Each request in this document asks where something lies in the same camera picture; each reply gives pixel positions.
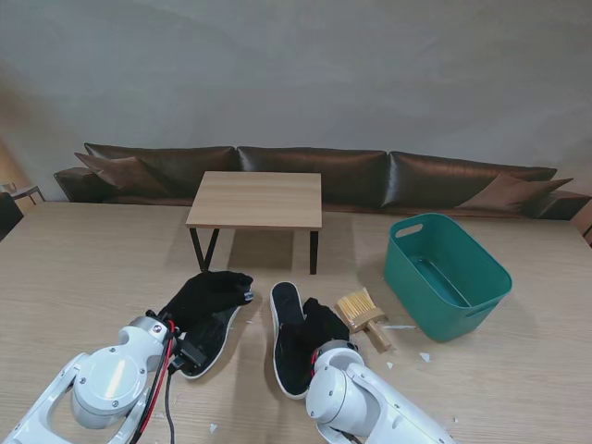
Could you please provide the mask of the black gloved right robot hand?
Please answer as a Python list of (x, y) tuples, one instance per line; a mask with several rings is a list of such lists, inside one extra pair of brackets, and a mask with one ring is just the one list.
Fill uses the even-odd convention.
[(296, 345), (302, 353), (312, 355), (331, 340), (350, 340), (349, 328), (317, 299), (309, 298), (304, 303), (303, 314), (303, 322), (295, 327)]

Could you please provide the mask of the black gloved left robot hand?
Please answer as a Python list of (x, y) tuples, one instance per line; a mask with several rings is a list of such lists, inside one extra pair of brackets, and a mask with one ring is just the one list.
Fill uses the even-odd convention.
[(158, 317), (172, 320), (186, 332), (211, 315), (243, 306), (253, 300), (253, 278), (232, 271), (206, 271), (191, 277), (165, 305)]

